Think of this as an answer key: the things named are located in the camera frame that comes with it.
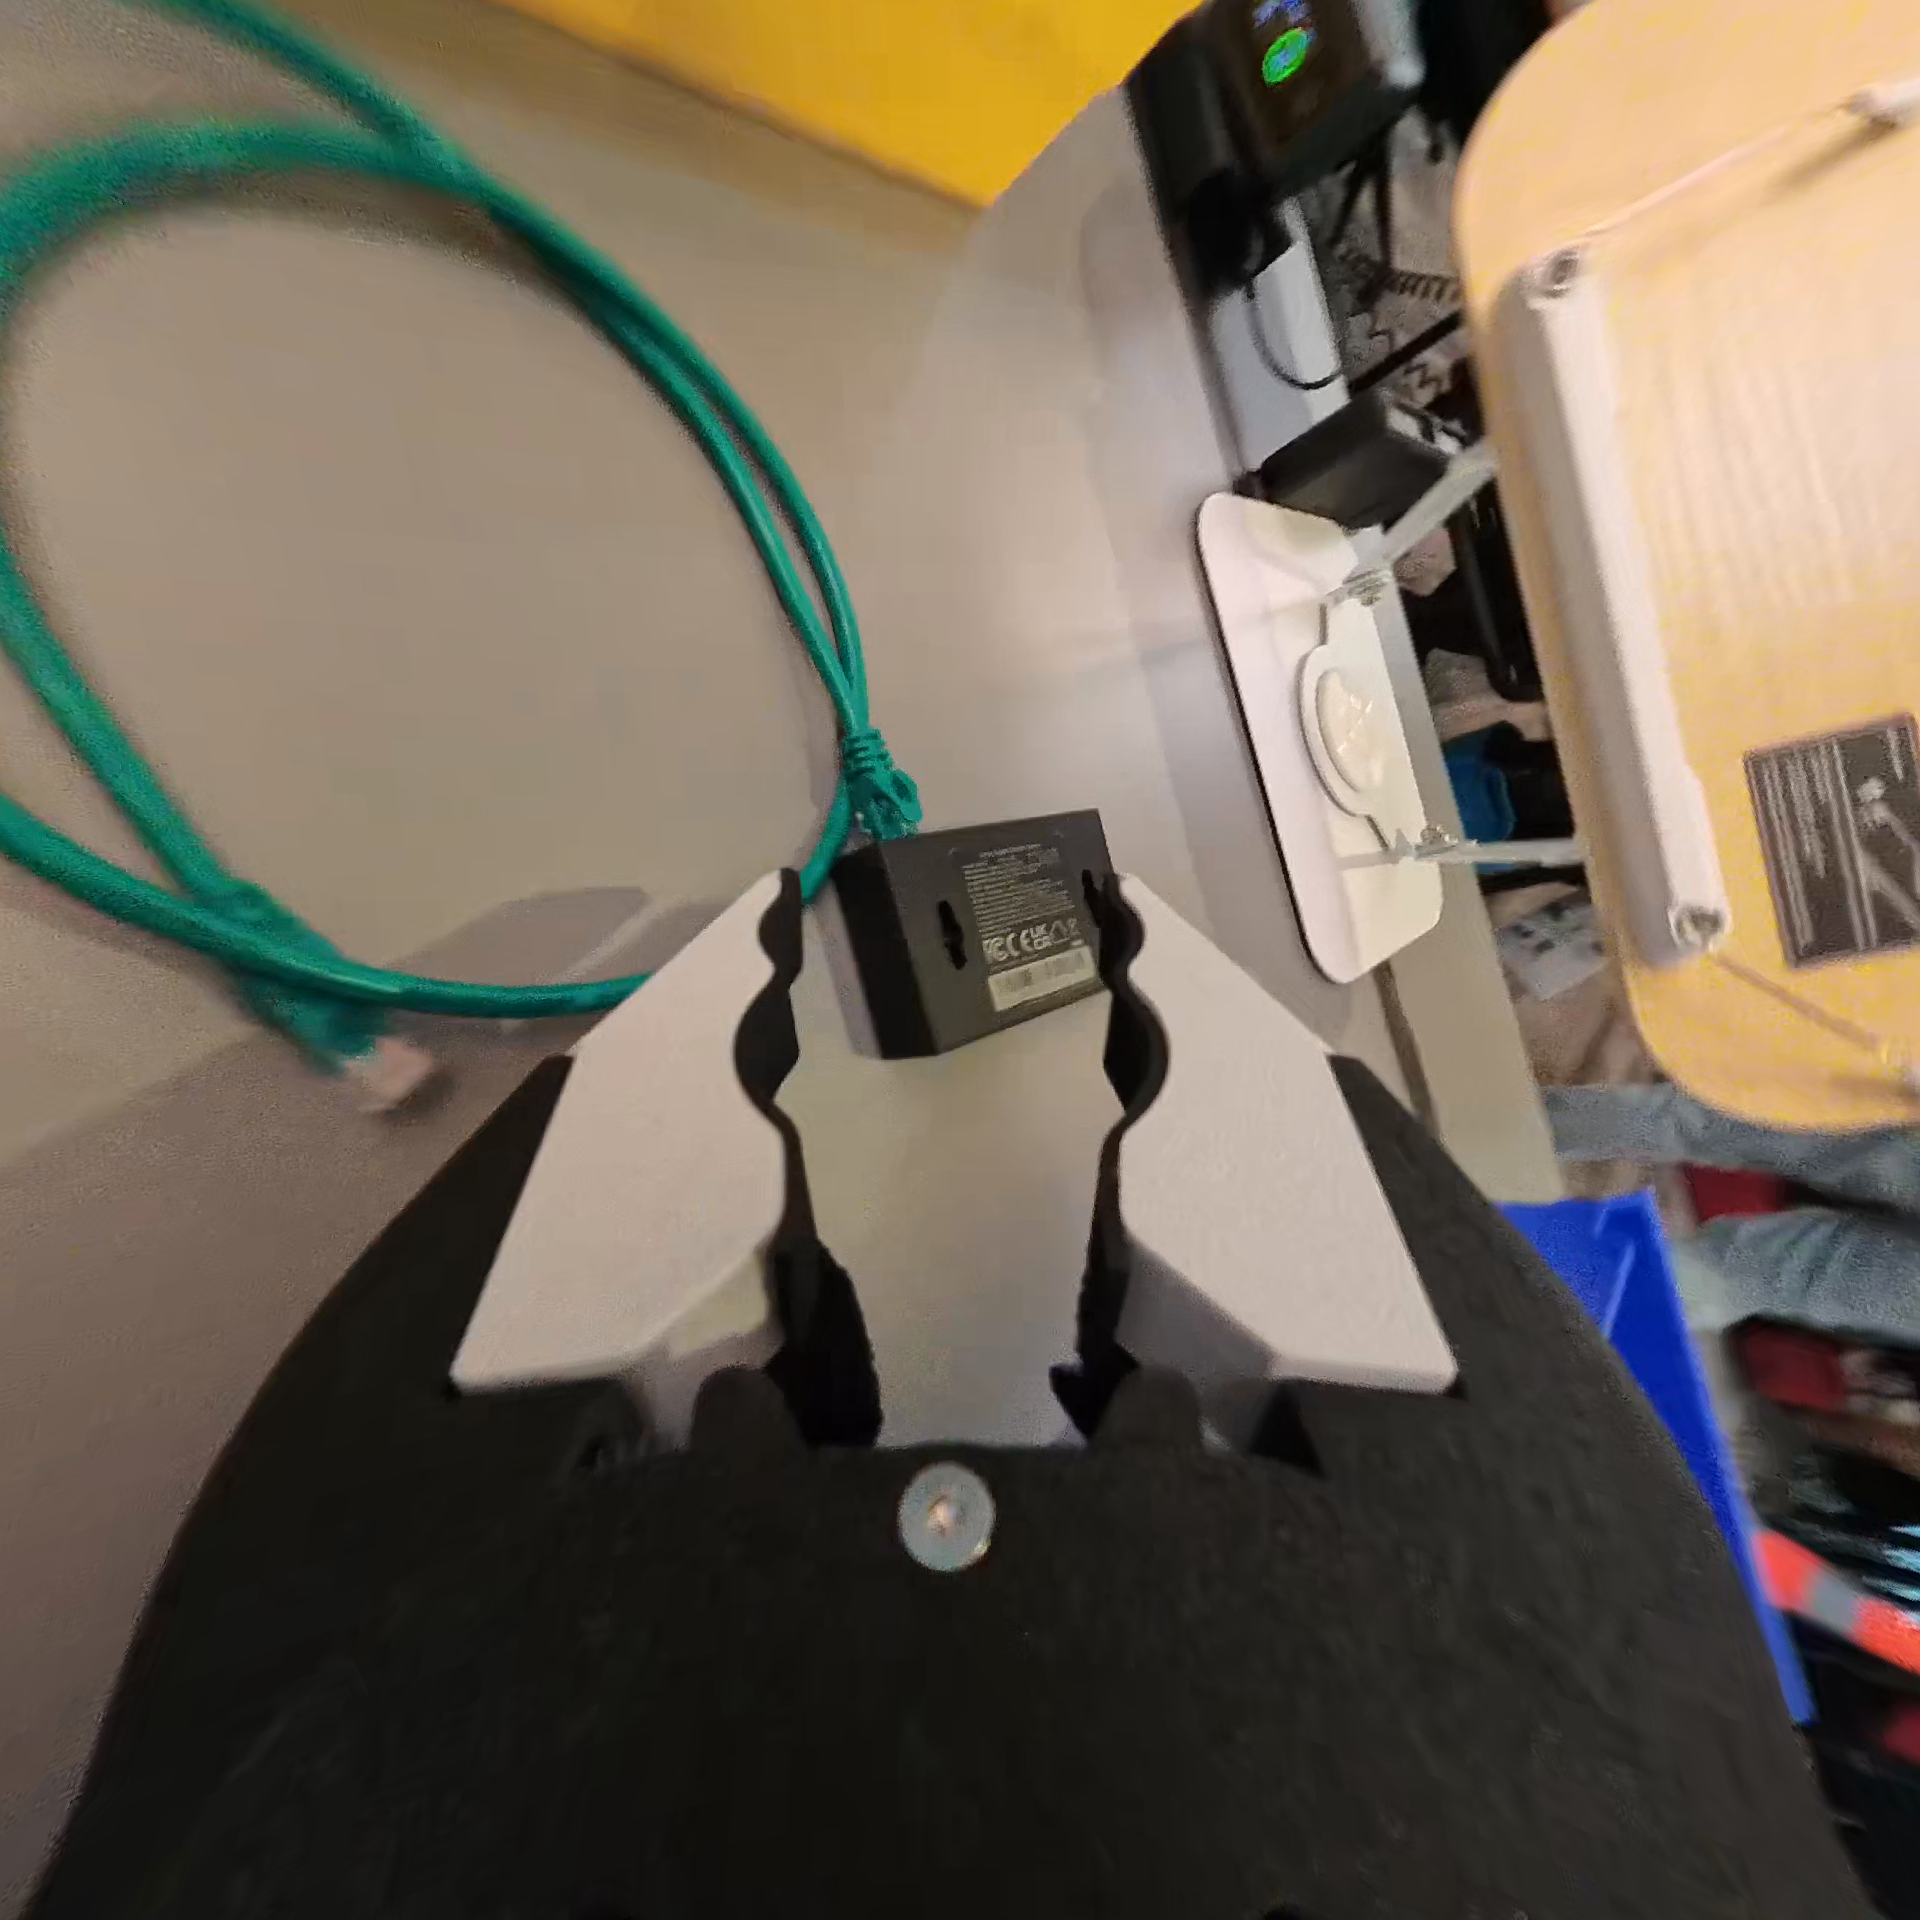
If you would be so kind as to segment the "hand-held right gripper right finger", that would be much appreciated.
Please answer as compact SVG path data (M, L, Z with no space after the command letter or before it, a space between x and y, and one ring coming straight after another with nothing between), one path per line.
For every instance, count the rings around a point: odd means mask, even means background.
M1332 1049L1140 877L1091 903L1119 1113L1051 1370L1071 1431L1146 1370L1184 1380L1228 1448L1296 1382L1446 1396L1458 1361Z

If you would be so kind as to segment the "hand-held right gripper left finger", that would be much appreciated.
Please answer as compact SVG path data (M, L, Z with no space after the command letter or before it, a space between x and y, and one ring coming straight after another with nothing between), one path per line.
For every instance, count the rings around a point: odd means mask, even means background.
M611 1380L668 1452L712 1375L756 1370L808 1445L877 1440L872 1344L776 1104L803 919L767 873L568 1052L452 1386Z

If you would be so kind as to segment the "black network switch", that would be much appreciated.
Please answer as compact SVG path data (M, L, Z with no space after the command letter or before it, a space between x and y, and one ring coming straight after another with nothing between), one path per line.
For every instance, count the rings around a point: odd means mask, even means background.
M832 866L877 1055L923 1060L1101 991L1092 806L843 853Z

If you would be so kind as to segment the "yellow plastic bin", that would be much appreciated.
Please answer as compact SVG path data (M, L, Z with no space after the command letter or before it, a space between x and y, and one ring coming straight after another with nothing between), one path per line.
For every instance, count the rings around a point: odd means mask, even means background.
M986 208L1190 5L510 2L510 12Z

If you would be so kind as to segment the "blue bag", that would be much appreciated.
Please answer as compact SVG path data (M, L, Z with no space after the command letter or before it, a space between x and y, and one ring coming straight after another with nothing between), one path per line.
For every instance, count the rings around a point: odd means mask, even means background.
M1527 745L1527 738L1507 721L1453 735L1443 745L1455 816L1464 839L1475 844L1504 844L1515 836L1517 806L1504 768L1514 745Z

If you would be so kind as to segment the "black power adapter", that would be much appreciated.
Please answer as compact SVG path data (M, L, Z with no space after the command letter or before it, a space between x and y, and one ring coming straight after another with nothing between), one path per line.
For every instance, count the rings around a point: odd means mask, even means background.
M1246 477L1248 495L1334 521L1387 525L1444 472L1453 442L1427 416L1367 391L1271 452Z

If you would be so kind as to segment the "wooden stand with white base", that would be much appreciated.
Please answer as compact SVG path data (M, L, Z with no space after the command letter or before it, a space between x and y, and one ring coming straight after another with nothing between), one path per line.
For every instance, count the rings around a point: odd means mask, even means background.
M1574 836L1654 1065L1915 1119L1915 5L1584 5L1453 256Z

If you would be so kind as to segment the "black power station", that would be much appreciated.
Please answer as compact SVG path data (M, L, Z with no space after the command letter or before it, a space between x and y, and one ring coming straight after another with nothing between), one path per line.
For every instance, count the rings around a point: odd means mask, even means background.
M1408 2L1206 2L1195 25L1237 154L1277 199L1352 160L1423 85Z

